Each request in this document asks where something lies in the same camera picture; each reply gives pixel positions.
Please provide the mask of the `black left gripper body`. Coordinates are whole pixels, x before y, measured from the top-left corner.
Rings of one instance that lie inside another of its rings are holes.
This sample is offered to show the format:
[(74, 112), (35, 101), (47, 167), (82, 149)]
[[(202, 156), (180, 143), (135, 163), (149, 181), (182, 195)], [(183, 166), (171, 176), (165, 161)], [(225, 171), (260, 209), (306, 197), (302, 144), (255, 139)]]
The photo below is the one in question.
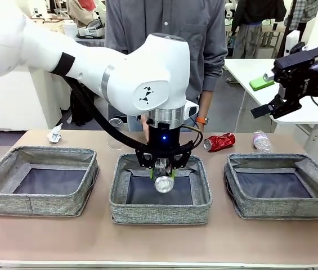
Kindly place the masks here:
[(189, 144), (180, 145), (181, 127), (169, 129), (169, 125), (149, 126), (146, 147), (140, 148), (141, 163), (156, 163), (163, 159), (168, 163), (186, 163), (189, 160)]

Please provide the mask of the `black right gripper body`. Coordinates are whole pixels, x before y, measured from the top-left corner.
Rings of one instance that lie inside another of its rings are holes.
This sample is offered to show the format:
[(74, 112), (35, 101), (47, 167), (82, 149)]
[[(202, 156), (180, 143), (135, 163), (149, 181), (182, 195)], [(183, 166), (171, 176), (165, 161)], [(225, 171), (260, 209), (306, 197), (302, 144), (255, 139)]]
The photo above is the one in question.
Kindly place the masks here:
[(282, 99), (318, 97), (318, 47), (275, 60), (272, 72)]

